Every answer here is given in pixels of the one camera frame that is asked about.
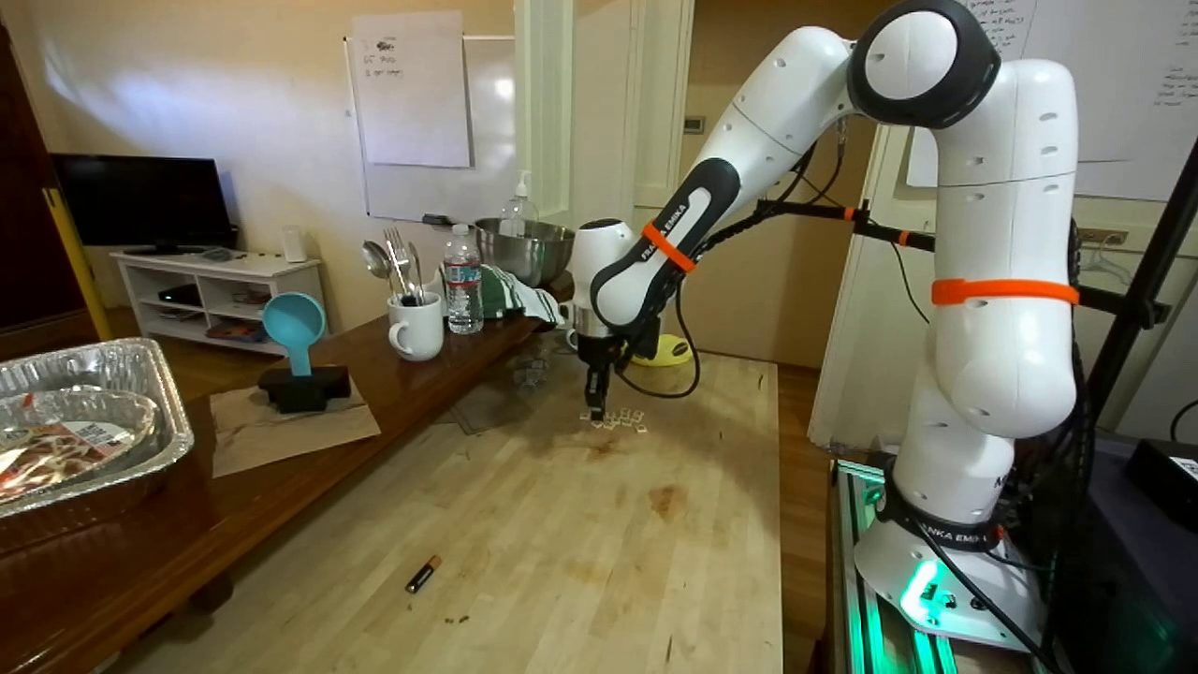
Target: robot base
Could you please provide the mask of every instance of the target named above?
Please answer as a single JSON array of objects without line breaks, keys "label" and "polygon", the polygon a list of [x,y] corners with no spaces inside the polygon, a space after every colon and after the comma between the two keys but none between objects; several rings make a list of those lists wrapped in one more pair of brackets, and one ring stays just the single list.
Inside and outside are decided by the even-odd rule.
[{"label": "robot base", "polygon": [[887,600],[913,630],[1024,651],[1024,642],[988,610],[997,601],[1014,630],[1039,642],[1039,592],[1019,551],[931,551],[893,519],[873,519],[853,547],[853,564],[867,592]]}]

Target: paper on wall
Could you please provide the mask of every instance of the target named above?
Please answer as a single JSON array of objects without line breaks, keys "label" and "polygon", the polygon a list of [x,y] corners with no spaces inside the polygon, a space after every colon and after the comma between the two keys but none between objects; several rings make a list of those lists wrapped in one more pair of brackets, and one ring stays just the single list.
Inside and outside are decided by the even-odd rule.
[{"label": "paper on wall", "polygon": [[[1167,197],[1198,134],[1198,0],[963,0],[1004,61],[1061,61],[1078,86],[1078,194]],[[936,187],[910,134],[906,184]]]},{"label": "paper on wall", "polygon": [[349,61],[367,164],[470,164],[462,9],[354,13]]}]

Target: wooden table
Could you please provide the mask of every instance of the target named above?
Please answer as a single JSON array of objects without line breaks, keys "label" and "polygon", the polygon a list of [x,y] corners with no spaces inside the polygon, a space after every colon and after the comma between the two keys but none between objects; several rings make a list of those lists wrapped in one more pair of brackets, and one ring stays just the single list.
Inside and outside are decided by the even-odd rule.
[{"label": "wooden table", "polygon": [[120,670],[784,670],[775,366],[705,354],[601,423],[580,383],[521,353]]},{"label": "wooden table", "polygon": [[350,369],[377,436],[209,479],[213,423],[196,405],[199,445],[150,497],[0,557],[0,670],[90,670],[190,600],[216,601],[237,562],[350,485],[534,334],[533,320],[503,320],[454,335],[430,361],[399,361],[382,329],[377,318],[316,346],[316,361]]}]

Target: cabinet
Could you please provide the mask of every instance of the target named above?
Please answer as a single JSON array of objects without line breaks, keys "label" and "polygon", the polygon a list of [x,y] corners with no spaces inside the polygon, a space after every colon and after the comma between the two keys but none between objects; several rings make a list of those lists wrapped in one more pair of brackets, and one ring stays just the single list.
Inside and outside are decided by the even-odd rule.
[{"label": "cabinet", "polygon": [[282,346],[262,329],[262,305],[282,290],[306,290],[321,303],[318,260],[203,255],[112,255],[140,334],[203,339],[216,346]]}]

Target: white mug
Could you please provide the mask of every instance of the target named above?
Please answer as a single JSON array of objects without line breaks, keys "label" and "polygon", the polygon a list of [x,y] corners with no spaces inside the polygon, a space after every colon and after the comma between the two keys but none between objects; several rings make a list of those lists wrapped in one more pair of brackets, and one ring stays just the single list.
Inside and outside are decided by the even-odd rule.
[{"label": "white mug", "polygon": [[387,299],[387,339],[399,360],[435,360],[447,346],[443,299],[428,290],[398,290]]}]

